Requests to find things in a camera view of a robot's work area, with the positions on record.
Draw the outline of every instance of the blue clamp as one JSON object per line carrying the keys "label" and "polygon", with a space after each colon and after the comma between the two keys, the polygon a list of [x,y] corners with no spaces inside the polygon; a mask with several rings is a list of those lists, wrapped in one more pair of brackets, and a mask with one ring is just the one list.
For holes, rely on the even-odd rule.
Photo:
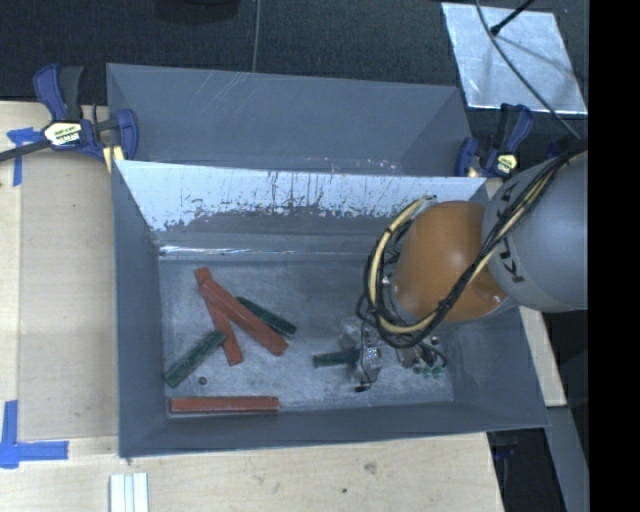
{"label": "blue clamp", "polygon": [[[117,128],[120,132],[119,144],[125,158],[134,158],[138,149],[138,126],[132,110],[119,110],[115,119],[100,123],[95,119],[94,123],[91,123],[82,118],[82,109],[78,105],[78,83],[82,72],[83,68],[80,66],[63,68],[59,64],[50,64],[34,75],[33,87],[36,96],[49,110],[51,122],[42,129],[39,140],[1,152],[0,162],[48,147],[55,151],[74,151],[104,163],[106,146],[100,141],[99,134]],[[16,174],[19,174],[19,183],[22,174],[21,163],[14,171],[14,183]]]}
{"label": "blue clamp", "polygon": [[500,106],[498,130],[482,143],[468,137],[458,151],[454,174],[469,176],[473,168],[476,175],[486,178],[506,178],[516,169],[518,146],[527,138],[533,126],[533,115],[524,105]]}
{"label": "blue clamp", "polygon": [[0,468],[16,469],[20,462],[33,460],[68,459],[69,441],[39,441],[19,443],[18,401],[5,402],[2,422],[2,441],[0,442]]}

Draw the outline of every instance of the small green object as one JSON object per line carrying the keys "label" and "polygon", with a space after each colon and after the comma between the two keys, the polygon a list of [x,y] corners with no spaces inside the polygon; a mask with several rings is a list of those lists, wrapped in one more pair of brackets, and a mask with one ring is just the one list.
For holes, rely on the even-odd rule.
{"label": "small green object", "polygon": [[236,300],[278,334],[282,334],[284,336],[293,336],[295,334],[297,327],[291,322],[288,322],[284,318],[264,309],[262,306],[258,306],[255,302],[251,302],[249,299],[236,297]]}
{"label": "small green object", "polygon": [[329,352],[313,356],[313,366],[337,366],[339,364],[354,364],[360,359],[360,350],[352,348],[343,352]]}
{"label": "small green object", "polygon": [[209,355],[224,342],[224,334],[215,330],[196,345],[180,363],[163,375],[169,386],[175,388],[186,379]]}

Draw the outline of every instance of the wooden table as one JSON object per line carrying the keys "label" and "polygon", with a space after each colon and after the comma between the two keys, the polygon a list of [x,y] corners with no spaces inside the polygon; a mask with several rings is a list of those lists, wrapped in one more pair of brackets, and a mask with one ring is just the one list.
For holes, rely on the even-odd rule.
{"label": "wooden table", "polygon": [[[105,110],[99,109],[99,113],[104,116]],[[39,129],[47,121],[48,112],[37,103],[0,102],[0,132],[3,134],[0,137],[0,149],[11,147],[9,140],[4,139],[4,134],[9,129],[27,126]],[[24,158],[24,179],[53,179],[58,176],[59,182],[62,182],[77,166],[87,167],[88,172],[94,173],[91,186],[102,186],[100,180],[108,183],[106,170],[101,169],[98,162],[80,155],[52,154],[50,150]],[[45,176],[43,172],[48,173],[46,178],[42,178]],[[73,265],[78,268],[83,264],[91,265],[86,257],[83,263],[83,258],[78,258],[78,254],[85,254],[82,251],[94,254],[91,251],[95,247],[92,249],[90,242],[93,232],[90,230],[85,233],[84,236],[88,238],[83,242],[84,247],[83,244],[75,243],[71,231],[78,226],[69,226],[68,219],[80,222],[82,215],[78,217],[76,210],[49,211],[46,204],[43,204],[40,211],[42,217],[38,222],[55,226],[56,235],[62,237],[65,243],[57,247],[50,261],[45,257],[38,259],[36,256],[44,249],[34,248],[30,244],[37,242],[30,237],[21,236],[21,233],[28,233],[29,228],[33,228],[26,224],[33,212],[29,210],[31,213],[25,213],[23,224],[22,187],[12,186],[12,176],[13,162],[0,164],[0,402],[16,398],[22,400],[23,392],[34,393],[34,390],[36,395],[27,397],[29,400],[25,401],[36,403],[39,397],[46,396],[46,406],[28,411],[28,414],[25,413],[27,416],[20,417],[28,417],[32,421],[31,426],[35,424],[34,432],[47,432],[48,427],[58,428],[55,418],[60,411],[69,413],[68,409],[73,407],[86,409],[80,405],[99,402],[101,396],[106,405],[98,412],[90,411],[84,416],[80,413],[76,413],[79,416],[72,415],[77,419],[76,426],[68,420],[66,426],[71,431],[75,428],[80,432],[70,439],[68,460],[22,463],[17,470],[0,470],[0,510],[105,511],[108,510],[109,476],[114,473],[136,472],[148,473],[149,503],[153,512],[285,509],[457,512],[503,510],[484,434],[120,459],[117,455],[117,437],[111,433],[114,432],[115,420],[112,415],[115,406],[110,401],[117,397],[113,396],[115,381],[110,373],[113,366],[109,365],[115,365],[115,361],[104,361],[102,354],[94,355],[92,351],[97,348],[92,348],[94,345],[91,343],[82,346],[79,344],[83,333],[86,335],[87,323],[98,323],[96,332],[104,332],[105,329],[113,331],[112,310],[108,310],[106,316],[101,314],[96,318],[91,304],[76,304],[77,307],[69,311],[79,313],[76,313],[76,318],[69,318],[69,311],[65,309],[65,297],[70,296],[70,290],[76,290],[76,295],[78,290],[89,290],[84,302],[103,301],[100,302],[102,308],[108,304],[104,302],[104,293],[110,293],[108,297],[112,297],[113,285],[108,280],[105,281],[104,276],[97,281],[104,293],[95,293],[95,286],[86,288],[82,279],[73,277],[81,275],[73,272]],[[76,182],[74,191],[65,194],[82,195],[82,192],[82,187],[78,187]],[[51,193],[60,192],[52,189]],[[89,222],[92,201],[82,202],[82,198],[78,198],[77,204],[68,206],[85,208],[83,215]],[[100,229],[110,225],[110,222],[110,218],[102,218]],[[40,318],[32,318],[27,322],[24,321],[25,311],[21,317],[20,304],[26,305],[28,309],[38,303],[37,300],[33,302],[32,297],[20,295],[21,278],[24,283],[30,282],[26,277],[29,270],[23,269],[21,276],[21,251],[24,256],[28,256],[30,264],[33,260],[36,262],[34,265],[46,267],[49,264],[55,266],[58,261],[58,267],[45,274],[49,275],[49,279],[41,283],[38,293],[41,295],[40,299],[44,300],[47,294],[60,290],[60,304],[44,308]],[[56,282],[55,276],[61,275],[60,258],[66,262],[64,279],[60,277],[59,282]],[[110,275],[109,270],[105,271],[107,277]],[[545,401],[547,405],[564,405],[566,400],[542,318],[529,310],[523,310],[522,313]],[[41,325],[46,325],[46,331],[38,331]],[[35,345],[29,336],[36,339]],[[29,346],[25,342],[23,350],[20,342],[24,340],[28,341]],[[48,343],[45,346],[47,354],[37,344],[44,342]],[[104,341],[99,345],[96,343],[95,347],[104,350],[104,344]],[[46,372],[47,364],[51,364],[49,357],[57,357],[56,353],[62,360],[67,358],[69,372]],[[83,361],[89,370],[78,369]],[[103,364],[107,365],[107,371],[104,371]],[[24,375],[29,375],[29,370],[33,368],[47,374],[33,382],[33,379],[25,379]],[[96,372],[97,382],[88,384],[85,374],[90,374],[91,371]],[[100,390],[102,395],[95,392],[100,386],[108,388]],[[54,388],[63,389],[64,393],[56,394],[51,391]],[[40,424],[36,421],[38,415],[41,418]],[[99,432],[101,435],[91,435],[92,432]]]}

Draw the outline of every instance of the blue tape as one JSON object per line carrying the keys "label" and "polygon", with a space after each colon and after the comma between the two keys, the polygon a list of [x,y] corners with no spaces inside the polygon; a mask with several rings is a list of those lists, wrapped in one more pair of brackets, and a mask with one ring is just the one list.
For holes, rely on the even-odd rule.
{"label": "blue tape", "polygon": [[[44,139],[42,133],[33,128],[9,130],[7,137],[11,139],[11,142],[13,142],[16,147],[20,147],[24,143],[38,142]],[[22,157],[18,156],[13,164],[13,186],[17,187],[20,183],[22,183]]]}
{"label": "blue tape", "polygon": [[0,468],[16,469],[20,462],[31,460],[66,460],[69,458],[69,441],[38,441],[19,443],[18,401],[4,404],[2,441],[0,442]]}

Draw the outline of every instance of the red stick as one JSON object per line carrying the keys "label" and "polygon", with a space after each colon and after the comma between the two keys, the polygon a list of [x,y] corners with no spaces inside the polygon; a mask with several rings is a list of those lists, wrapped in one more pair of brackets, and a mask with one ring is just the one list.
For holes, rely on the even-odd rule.
{"label": "red stick", "polygon": [[172,414],[278,412],[277,396],[203,396],[169,399]]}
{"label": "red stick", "polygon": [[216,283],[207,267],[196,270],[200,294],[216,309],[223,312],[272,354],[279,356],[289,346],[256,315],[240,304],[227,290]]}
{"label": "red stick", "polygon": [[240,364],[244,360],[244,357],[242,356],[242,350],[240,350],[236,334],[233,332],[231,322],[229,322],[229,317],[207,299],[205,299],[204,302],[209,310],[211,320],[213,320],[213,325],[225,336],[222,348],[224,349],[224,355],[227,356],[229,366]]}

